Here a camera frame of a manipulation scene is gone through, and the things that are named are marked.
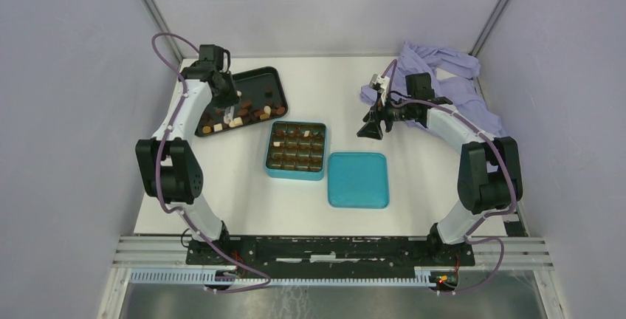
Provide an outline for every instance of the gray floor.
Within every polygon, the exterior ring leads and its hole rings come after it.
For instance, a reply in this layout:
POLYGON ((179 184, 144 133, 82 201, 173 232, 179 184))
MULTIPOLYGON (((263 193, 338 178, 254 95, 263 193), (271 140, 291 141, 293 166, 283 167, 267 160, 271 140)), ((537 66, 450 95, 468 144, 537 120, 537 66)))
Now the gray floor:
MULTIPOLYGON (((461 286, 483 273, 461 274, 461 286)), ((123 318, 545 318, 532 272, 501 272, 484 288, 437 297, 424 288, 273 287, 213 295, 198 286, 131 284, 123 318)))

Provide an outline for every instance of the teal lid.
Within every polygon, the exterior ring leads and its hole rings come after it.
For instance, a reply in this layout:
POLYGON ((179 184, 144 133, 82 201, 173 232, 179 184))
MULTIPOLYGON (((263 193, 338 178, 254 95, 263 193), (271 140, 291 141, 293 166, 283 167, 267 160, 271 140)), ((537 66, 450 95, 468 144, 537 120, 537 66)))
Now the teal lid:
POLYGON ((329 203, 333 207, 387 207, 389 205, 387 158, 380 153, 331 154, 329 203))

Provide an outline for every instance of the crumpled fabric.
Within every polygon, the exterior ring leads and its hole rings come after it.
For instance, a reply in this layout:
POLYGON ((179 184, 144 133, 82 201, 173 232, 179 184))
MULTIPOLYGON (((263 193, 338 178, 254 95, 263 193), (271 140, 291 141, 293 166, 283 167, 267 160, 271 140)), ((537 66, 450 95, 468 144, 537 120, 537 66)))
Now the crumpled fabric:
MULTIPOLYGON (((435 96, 449 98, 458 111, 476 126, 496 137, 506 135, 499 116, 489 112, 485 100, 476 92, 474 78, 478 77, 481 64, 476 57, 443 47, 421 47, 405 42, 398 57, 398 66, 393 76, 391 90, 407 94, 405 77, 410 74, 430 74, 431 86, 435 96), (435 69, 439 68, 456 75, 444 80, 437 79, 435 69)), ((361 87, 361 101, 372 106, 376 102, 376 91, 365 85, 361 87)), ((422 127, 414 121, 407 121, 409 126, 422 127)))

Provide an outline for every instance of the black tray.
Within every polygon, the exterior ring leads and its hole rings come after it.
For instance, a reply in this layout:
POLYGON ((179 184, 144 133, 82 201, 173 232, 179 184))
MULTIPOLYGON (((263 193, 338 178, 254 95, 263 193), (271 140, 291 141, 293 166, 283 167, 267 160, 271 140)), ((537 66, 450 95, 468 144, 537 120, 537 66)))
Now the black tray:
MULTIPOLYGON (((231 129, 239 129, 245 126, 250 126, 259 122, 266 122, 274 120, 279 117, 283 117, 289 110, 287 106, 287 100, 285 99, 285 92, 281 85, 281 79, 278 77, 278 71, 272 66, 266 66, 264 68, 249 70, 247 72, 241 72, 233 74, 233 80, 235 81, 235 87, 241 92, 241 103, 246 101, 252 102, 252 107, 248 109, 248 114, 245 115, 244 124, 236 127, 228 127, 224 123, 224 115, 212 105, 209 104, 204 110, 204 113, 200 117, 198 127, 196 127, 196 136, 206 137, 214 134, 220 134, 231 129), (269 118, 261 120, 260 117, 255 117, 254 112, 262 110, 263 107, 272 107, 272 113, 269 118), (284 112, 281 114, 276 113, 280 107, 284 107, 284 112), (214 131, 215 124, 221 123, 222 130, 214 131), (210 127, 210 132, 205 133, 205 126, 210 127)), ((238 117, 239 112, 242 110, 241 104, 235 106, 235 116, 238 117)))

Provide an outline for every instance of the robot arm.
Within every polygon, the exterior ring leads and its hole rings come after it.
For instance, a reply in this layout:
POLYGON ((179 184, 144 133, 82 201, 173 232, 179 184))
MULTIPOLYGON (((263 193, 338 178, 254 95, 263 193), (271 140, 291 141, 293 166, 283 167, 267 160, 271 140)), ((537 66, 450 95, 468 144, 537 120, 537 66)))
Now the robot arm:
MULTIPOLYGON (((156 164, 159 144, 169 130, 162 153, 160 181, 165 204, 179 211, 185 222, 191 222, 210 240, 218 239, 224 227, 202 195, 203 175, 200 164, 191 151, 189 140, 198 120, 209 103, 223 109, 232 118, 239 97, 230 74, 230 53, 216 45, 201 45, 199 59, 182 70, 187 90, 181 87, 177 99, 181 104, 170 107, 167 117, 149 140, 137 142, 135 152, 139 162, 145 192, 157 196, 156 164), (228 65, 224 71, 224 54, 228 65)), ((192 236, 199 241, 198 234, 192 236)))
POLYGON ((408 75, 406 79, 410 99, 438 105, 444 111, 418 103, 394 106, 388 97, 390 92, 386 91, 388 83, 385 78, 375 75, 370 87, 378 91, 378 98, 363 119, 365 125, 357 136, 381 140, 382 121, 385 121, 386 132, 389 132, 395 121, 414 120, 437 133, 461 155, 457 182, 459 200, 444 219, 433 225, 429 237, 436 247, 462 243, 480 218, 492 210, 505 209, 511 203, 500 167, 491 172, 487 169, 487 164, 497 165, 498 162, 491 148, 478 134, 491 140, 503 157, 519 200, 522 196, 522 180, 517 143, 511 137, 498 138, 480 130, 463 117, 447 98, 435 97, 428 73, 408 75), (471 127, 462 123, 458 117, 471 127))

